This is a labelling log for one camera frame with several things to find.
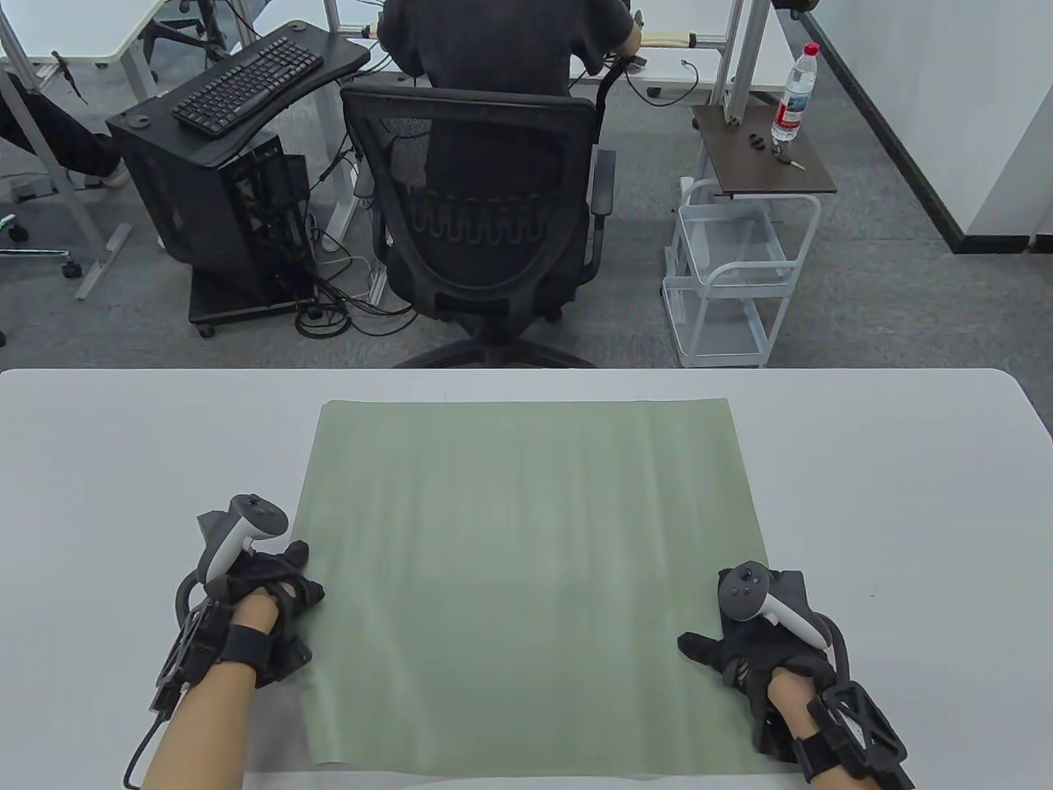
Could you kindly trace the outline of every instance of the keyboard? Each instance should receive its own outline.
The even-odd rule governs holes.
[[[322,58],[287,37],[275,39],[192,93],[172,108],[180,123],[222,137],[292,84],[322,65]]]

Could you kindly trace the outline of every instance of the computer tower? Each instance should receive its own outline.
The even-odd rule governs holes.
[[[314,295],[306,162],[284,154],[277,135],[259,132],[233,158],[202,166],[110,126],[165,250],[194,268],[195,291],[233,289],[238,313]]]

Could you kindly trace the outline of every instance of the wrist strap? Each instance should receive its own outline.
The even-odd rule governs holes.
[[[804,782],[812,784],[812,779],[820,773],[826,773],[831,768],[836,768],[841,764],[840,758],[834,750],[827,744],[821,732],[817,732],[803,740],[794,738],[793,753],[797,757],[800,770],[804,774]]]
[[[271,634],[247,626],[231,626],[226,643],[216,659],[217,664],[233,661],[256,670],[257,682],[263,676],[271,660]]]

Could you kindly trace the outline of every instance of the white desk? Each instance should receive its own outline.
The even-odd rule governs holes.
[[[1053,442],[1017,384],[980,370],[3,373],[4,786],[118,786],[152,720],[176,585],[201,552],[195,516],[244,491],[292,516],[327,400],[706,397],[731,403],[773,566],[802,569],[813,605],[840,625],[917,786],[1046,787]],[[302,769],[295,690],[264,693],[253,765]],[[313,772],[249,786],[410,782]],[[660,785],[625,790],[804,788],[779,776]]]
[[[157,95],[139,34],[164,0],[4,0],[3,8],[34,63],[120,61],[138,101]]]
[[[359,0],[337,0],[340,11],[340,21],[345,25],[376,24],[379,11],[376,6],[359,2]],[[698,34],[723,34],[728,25],[728,14],[731,0],[703,0],[702,2],[684,3],[682,0],[637,0],[633,9],[643,12],[645,31],[690,31]],[[321,0],[271,0],[266,7],[256,18],[256,31],[265,36],[292,19],[302,19],[321,28],[327,27],[325,7]],[[746,14],[738,28],[735,54],[732,57],[730,75],[735,74],[738,56],[742,48],[742,38],[746,35]],[[650,86],[676,88],[683,91],[691,87],[695,81],[695,73],[680,64],[686,58],[698,68],[698,88],[708,91],[716,78],[720,56],[713,50],[651,50],[644,48],[640,55],[648,59],[648,65],[633,75],[633,80],[640,88]],[[374,62],[379,62],[384,53],[377,47],[374,51]],[[794,57],[790,54],[790,45],[775,16],[775,9],[769,11],[768,24],[764,27],[764,38],[757,57],[757,67],[753,75],[754,91],[781,91],[786,85],[787,75],[793,65]],[[582,66],[575,58],[571,66],[571,75],[577,77]],[[394,63],[384,67],[384,72],[398,75],[399,68]],[[585,75],[582,82],[598,82],[602,74],[596,77]]]

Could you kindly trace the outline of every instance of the green paper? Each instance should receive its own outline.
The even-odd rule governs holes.
[[[312,757],[429,776],[770,773],[682,657],[766,560],[723,400],[326,404],[296,517]]]

